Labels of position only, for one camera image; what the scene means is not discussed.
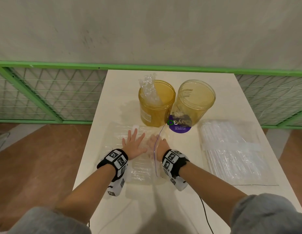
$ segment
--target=concrete wall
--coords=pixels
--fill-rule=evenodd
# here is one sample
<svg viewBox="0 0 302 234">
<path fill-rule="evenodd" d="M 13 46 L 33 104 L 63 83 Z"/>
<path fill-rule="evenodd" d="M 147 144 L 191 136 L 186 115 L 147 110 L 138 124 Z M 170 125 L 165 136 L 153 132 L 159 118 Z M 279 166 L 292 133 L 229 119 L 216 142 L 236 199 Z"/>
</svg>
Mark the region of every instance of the concrete wall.
<svg viewBox="0 0 302 234">
<path fill-rule="evenodd" d="M 0 60 L 302 70 L 302 0 L 0 0 Z"/>
</svg>

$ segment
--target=green metal railing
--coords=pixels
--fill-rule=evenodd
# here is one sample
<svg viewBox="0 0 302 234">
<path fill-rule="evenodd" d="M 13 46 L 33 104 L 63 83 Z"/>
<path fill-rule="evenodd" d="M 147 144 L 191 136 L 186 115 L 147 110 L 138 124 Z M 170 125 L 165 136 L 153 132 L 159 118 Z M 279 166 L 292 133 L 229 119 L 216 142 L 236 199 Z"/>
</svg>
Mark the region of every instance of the green metal railing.
<svg viewBox="0 0 302 234">
<path fill-rule="evenodd" d="M 263 128 L 302 129 L 302 71 L 0 61 L 0 122 L 91 124 L 107 70 L 234 73 Z"/>
</svg>

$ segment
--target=plastic container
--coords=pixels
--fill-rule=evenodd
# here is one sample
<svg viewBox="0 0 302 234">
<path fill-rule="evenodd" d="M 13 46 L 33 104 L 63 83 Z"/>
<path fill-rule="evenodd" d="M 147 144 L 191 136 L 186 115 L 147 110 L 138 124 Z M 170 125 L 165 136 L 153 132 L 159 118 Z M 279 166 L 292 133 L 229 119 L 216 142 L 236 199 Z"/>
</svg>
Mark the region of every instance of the plastic container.
<svg viewBox="0 0 302 234">
<path fill-rule="evenodd" d="M 162 106 L 148 105 L 141 96 L 141 89 L 138 92 L 140 102 L 140 117 L 142 122 L 147 126 L 160 127 L 165 125 L 172 111 L 175 102 L 176 93 L 174 88 L 163 80 L 155 80 L 154 86 L 161 98 Z"/>
<path fill-rule="evenodd" d="M 193 126 L 213 106 L 215 99 L 215 92 L 207 83 L 197 79 L 187 80 L 178 89 L 172 116 L 177 123 L 182 121 L 182 126 Z"/>
</svg>

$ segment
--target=jar rim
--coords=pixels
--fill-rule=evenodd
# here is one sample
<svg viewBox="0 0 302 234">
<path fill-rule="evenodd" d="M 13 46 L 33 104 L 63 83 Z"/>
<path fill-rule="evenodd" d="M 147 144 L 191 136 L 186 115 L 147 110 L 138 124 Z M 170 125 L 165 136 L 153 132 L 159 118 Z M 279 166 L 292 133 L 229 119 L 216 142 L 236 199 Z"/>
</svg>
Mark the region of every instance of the jar rim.
<svg viewBox="0 0 302 234">
<path fill-rule="evenodd" d="M 184 86 L 185 84 L 189 83 L 189 82 L 194 82 L 194 83 L 199 83 L 199 84 L 202 84 L 204 85 L 207 89 L 209 89 L 212 94 L 213 94 L 213 102 L 210 103 L 209 105 L 205 105 L 205 106 L 200 106 L 200 105 L 196 105 L 196 104 L 193 104 L 192 102 L 190 102 L 189 100 L 187 100 L 186 98 L 183 97 L 183 95 L 181 94 L 181 90 L 182 90 L 182 86 Z M 216 94 L 215 94 L 215 91 L 213 90 L 213 88 L 206 82 L 203 82 L 201 80 L 198 80 L 198 79 L 189 79 L 189 80 L 186 80 L 185 82 L 183 82 L 179 89 L 178 89 L 178 97 L 180 99 L 180 101 L 189 106 L 189 107 L 192 107 L 193 109 L 196 109 L 196 110 L 204 110 L 204 109 L 209 109 L 213 106 L 215 100 L 216 100 Z"/>
<path fill-rule="evenodd" d="M 147 102 L 141 97 L 141 88 L 139 88 L 139 91 L 138 91 L 139 102 L 142 103 L 146 108 L 149 108 L 149 109 L 152 109 L 152 110 L 163 110 L 163 109 L 169 108 L 170 106 L 173 105 L 173 103 L 175 102 L 175 99 L 176 99 L 176 92 L 175 92 L 174 87 L 170 83 L 168 83 L 164 80 L 156 79 L 154 82 L 162 83 L 162 84 L 165 84 L 165 85 L 169 86 L 171 88 L 171 90 L 173 91 L 173 94 L 174 94 L 172 99 L 163 106 L 152 106 L 152 105 L 147 104 Z"/>
</svg>

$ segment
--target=hand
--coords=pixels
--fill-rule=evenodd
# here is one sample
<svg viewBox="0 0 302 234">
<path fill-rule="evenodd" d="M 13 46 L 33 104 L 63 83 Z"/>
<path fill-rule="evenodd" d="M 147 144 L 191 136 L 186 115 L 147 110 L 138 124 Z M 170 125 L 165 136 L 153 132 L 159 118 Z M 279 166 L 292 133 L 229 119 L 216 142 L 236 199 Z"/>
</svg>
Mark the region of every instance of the hand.
<svg viewBox="0 0 302 234">
<path fill-rule="evenodd" d="M 156 148 L 156 159 L 157 161 L 162 161 L 163 156 L 167 150 L 170 149 L 169 144 L 167 143 L 166 139 L 163 139 L 159 135 L 151 135 L 149 140 L 147 141 L 147 145 L 150 149 L 154 150 L 154 145 L 157 145 Z"/>
<path fill-rule="evenodd" d="M 127 142 L 125 142 L 125 139 L 122 139 L 122 145 L 124 152 L 128 156 L 128 160 L 132 160 L 135 157 L 138 157 L 142 153 L 146 153 L 147 149 L 146 148 L 138 148 L 141 141 L 144 139 L 145 133 L 141 135 L 136 141 L 136 136 L 137 136 L 137 129 L 135 129 L 133 135 L 131 135 L 131 131 L 128 131 L 128 137 L 127 137 Z"/>
</svg>

